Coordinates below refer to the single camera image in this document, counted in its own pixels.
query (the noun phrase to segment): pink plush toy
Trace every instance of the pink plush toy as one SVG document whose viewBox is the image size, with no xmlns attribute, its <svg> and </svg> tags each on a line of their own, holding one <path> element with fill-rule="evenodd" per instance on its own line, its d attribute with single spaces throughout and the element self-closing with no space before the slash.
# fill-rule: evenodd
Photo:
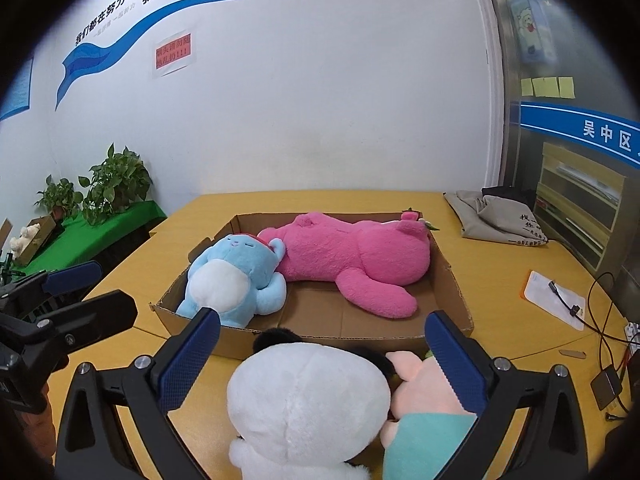
<svg viewBox="0 0 640 480">
<path fill-rule="evenodd" d="M 355 224 L 308 213 L 258 237 L 284 242 L 287 253 L 277 271 L 288 282 L 335 282 L 347 300 L 378 316 L 409 317 L 417 309 L 402 288 L 429 268 L 428 230 L 416 212 L 402 213 L 399 221 Z"/>
<path fill-rule="evenodd" d="M 435 357 L 422 361 L 412 352 L 386 357 L 405 381 L 391 398 L 398 422 L 380 431 L 385 448 L 383 480 L 435 478 L 460 446 L 476 420 L 466 412 Z"/>
</svg>

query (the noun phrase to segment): blue sign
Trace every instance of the blue sign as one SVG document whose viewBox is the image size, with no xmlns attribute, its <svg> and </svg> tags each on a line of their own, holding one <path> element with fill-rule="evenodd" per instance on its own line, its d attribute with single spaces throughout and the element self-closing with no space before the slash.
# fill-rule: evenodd
<svg viewBox="0 0 640 480">
<path fill-rule="evenodd" d="M 31 68 L 33 57 L 20 69 L 0 102 L 0 121 L 29 109 L 31 101 Z"/>
<path fill-rule="evenodd" d="M 520 126 L 584 144 L 640 168 L 640 123 L 583 108 L 523 102 Z"/>
</svg>

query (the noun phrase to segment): charger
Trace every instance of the charger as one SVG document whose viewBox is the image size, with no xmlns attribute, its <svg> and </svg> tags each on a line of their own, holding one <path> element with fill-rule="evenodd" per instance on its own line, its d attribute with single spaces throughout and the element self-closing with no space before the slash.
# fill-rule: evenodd
<svg viewBox="0 0 640 480">
<path fill-rule="evenodd" d="M 609 406 L 622 393 L 622 381 L 613 365 L 607 366 L 596 375 L 595 379 L 591 381 L 591 391 L 593 391 L 600 411 Z"/>
</svg>

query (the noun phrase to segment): beige cloth bag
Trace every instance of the beige cloth bag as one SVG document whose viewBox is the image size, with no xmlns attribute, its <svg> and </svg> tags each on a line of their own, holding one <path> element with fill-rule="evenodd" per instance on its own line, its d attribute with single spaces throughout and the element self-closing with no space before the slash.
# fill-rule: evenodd
<svg viewBox="0 0 640 480">
<path fill-rule="evenodd" d="M 445 193 L 462 222 L 463 238 L 503 244 L 538 246 L 548 243 L 535 216 L 526 205 L 479 191 Z"/>
</svg>

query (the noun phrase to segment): blue plush toy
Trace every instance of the blue plush toy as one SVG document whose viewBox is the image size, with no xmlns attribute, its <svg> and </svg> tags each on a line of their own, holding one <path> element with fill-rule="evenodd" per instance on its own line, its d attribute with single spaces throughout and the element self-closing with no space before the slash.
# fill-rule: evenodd
<svg viewBox="0 0 640 480">
<path fill-rule="evenodd" d="M 255 314 L 280 310 L 287 284 L 275 270 L 284 253 L 279 238 L 269 245 L 245 234 L 222 238 L 191 264 L 176 314 L 191 319 L 208 307 L 220 315 L 222 325 L 245 328 Z"/>
</svg>

